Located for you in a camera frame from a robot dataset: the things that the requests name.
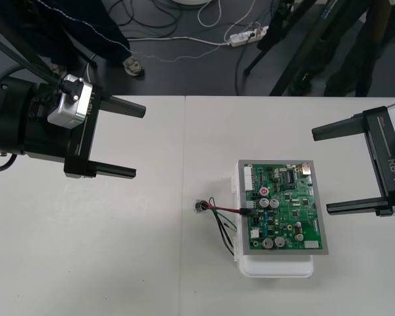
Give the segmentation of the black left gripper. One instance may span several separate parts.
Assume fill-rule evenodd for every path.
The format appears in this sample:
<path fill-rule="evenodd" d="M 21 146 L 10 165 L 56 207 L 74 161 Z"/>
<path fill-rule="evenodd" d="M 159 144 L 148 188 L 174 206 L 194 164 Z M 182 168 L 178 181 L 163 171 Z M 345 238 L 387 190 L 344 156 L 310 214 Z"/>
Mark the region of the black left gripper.
<path fill-rule="evenodd" d="M 63 164 L 67 177 L 94 178 L 96 175 L 116 178 L 135 178 L 136 169 L 90 161 L 93 137 L 99 108 L 109 113 L 144 118 L 146 107 L 112 95 L 102 96 L 102 88 L 94 86 L 86 118 L 73 129 L 57 126 L 47 121 L 47 116 L 57 108 L 61 94 L 48 95 L 39 103 L 29 106 L 24 132 L 24 153 L 30 158 Z"/>

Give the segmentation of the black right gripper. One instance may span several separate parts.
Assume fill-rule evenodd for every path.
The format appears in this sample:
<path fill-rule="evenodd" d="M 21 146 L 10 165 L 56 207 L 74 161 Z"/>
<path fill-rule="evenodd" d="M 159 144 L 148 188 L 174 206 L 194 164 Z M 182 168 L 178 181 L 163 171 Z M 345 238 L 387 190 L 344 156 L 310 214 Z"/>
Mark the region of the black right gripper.
<path fill-rule="evenodd" d="M 381 197 L 327 204 L 329 215 L 374 213 L 389 217 L 395 213 L 395 106 L 377 107 L 363 115 L 313 128 L 313 140 L 363 134 L 364 119 L 365 138 Z"/>

